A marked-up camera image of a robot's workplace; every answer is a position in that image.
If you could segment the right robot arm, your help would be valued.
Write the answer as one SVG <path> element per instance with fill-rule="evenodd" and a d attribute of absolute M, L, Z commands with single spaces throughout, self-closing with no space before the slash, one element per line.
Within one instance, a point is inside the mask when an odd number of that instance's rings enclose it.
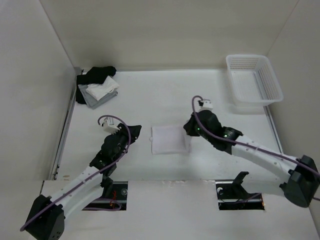
<path fill-rule="evenodd" d="M 296 206 L 307 208 L 320 186 L 315 161 L 307 156 L 288 156 L 257 144 L 241 131 L 223 126 L 210 110 L 192 113 L 183 126 L 191 137 L 202 137 L 215 149 L 248 160 L 276 175 L 275 194 Z"/>

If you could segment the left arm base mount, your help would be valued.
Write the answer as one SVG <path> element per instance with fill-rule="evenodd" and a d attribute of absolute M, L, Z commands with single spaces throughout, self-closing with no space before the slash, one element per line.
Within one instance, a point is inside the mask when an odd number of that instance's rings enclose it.
<path fill-rule="evenodd" d="M 113 181 L 107 178 L 102 181 L 103 192 L 100 197 L 88 204 L 83 211 L 126 211 L 128 198 L 128 182 Z"/>

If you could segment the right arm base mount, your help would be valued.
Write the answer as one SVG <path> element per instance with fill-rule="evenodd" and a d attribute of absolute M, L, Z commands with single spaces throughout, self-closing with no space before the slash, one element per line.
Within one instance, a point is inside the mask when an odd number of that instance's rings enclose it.
<path fill-rule="evenodd" d="M 262 194 L 248 193 L 242 186 L 248 174 L 247 171 L 241 171 L 235 179 L 215 181 L 220 211 L 265 210 Z"/>

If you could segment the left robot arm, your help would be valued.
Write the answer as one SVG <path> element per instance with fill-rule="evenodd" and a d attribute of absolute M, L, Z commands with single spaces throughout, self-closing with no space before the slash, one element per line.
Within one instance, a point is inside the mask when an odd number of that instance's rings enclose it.
<path fill-rule="evenodd" d="M 68 219 L 94 200 L 112 195 L 117 162 L 128 147 L 139 137 L 142 126 L 118 125 L 118 131 L 104 139 L 100 151 L 74 180 L 50 196 L 39 195 L 33 202 L 21 231 L 27 231 L 37 240 L 58 240 Z"/>

